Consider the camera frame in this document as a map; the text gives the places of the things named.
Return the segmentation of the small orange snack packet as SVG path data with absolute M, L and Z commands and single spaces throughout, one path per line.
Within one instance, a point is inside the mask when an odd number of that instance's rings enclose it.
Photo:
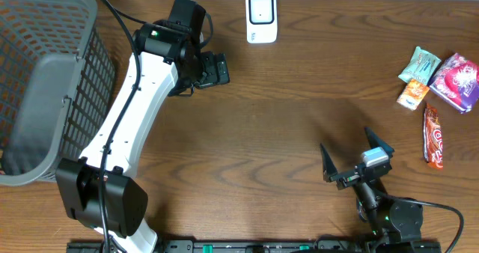
M 397 103 L 409 110 L 415 111 L 429 90 L 430 88 L 427 85 L 416 79 L 411 79 L 397 98 Z

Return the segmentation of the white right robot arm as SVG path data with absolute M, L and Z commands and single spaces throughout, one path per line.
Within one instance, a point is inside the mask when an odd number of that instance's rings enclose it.
M 364 129 L 370 149 L 360 156 L 360 163 L 349 171 L 339 172 L 327 149 L 320 145 L 323 179 L 335 183 L 339 190 L 353 189 L 359 218 L 369 224 L 371 233 L 344 247 L 343 252 L 418 252 L 422 246 L 423 205 L 411 198 L 389 195 L 381 181 L 391 169 L 394 148 L 373 130 Z

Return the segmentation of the orange Top chocolate bar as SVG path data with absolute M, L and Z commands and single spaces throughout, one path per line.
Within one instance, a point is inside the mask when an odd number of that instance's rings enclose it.
M 424 110 L 424 158 L 427 164 L 434 169 L 442 170 L 442 129 L 439 123 L 437 109 L 429 103 Z

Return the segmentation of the purple red snack packet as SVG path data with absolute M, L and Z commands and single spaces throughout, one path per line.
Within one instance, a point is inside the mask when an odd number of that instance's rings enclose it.
M 460 113 L 470 112 L 478 101 L 478 65 L 455 53 L 436 71 L 429 88 Z

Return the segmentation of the teal snack packet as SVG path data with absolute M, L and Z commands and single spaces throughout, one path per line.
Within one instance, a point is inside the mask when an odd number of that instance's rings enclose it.
M 414 79 L 423 85 L 427 85 L 441 62 L 436 55 L 422 49 L 420 46 L 416 46 L 408 65 L 398 78 L 405 83 L 409 83 Z

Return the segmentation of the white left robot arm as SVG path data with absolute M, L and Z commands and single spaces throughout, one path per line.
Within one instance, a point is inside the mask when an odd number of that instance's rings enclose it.
M 104 236 L 68 243 L 68 252 L 153 252 L 158 235 L 146 223 L 147 193 L 134 181 L 152 123 L 168 97 L 229 83 L 225 55 L 203 52 L 202 26 L 160 20 L 129 37 L 126 78 L 98 133 L 78 159 L 55 173 L 67 216 Z

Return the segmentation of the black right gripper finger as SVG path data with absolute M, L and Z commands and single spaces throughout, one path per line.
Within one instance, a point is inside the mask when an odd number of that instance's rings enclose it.
M 381 147 L 389 158 L 393 157 L 394 148 L 383 141 L 370 127 L 366 126 L 364 128 L 365 134 L 367 136 L 367 141 L 371 148 Z
M 336 181 L 338 170 L 336 169 L 329 153 L 323 144 L 320 144 L 320 152 L 323 158 L 323 179 L 326 182 Z

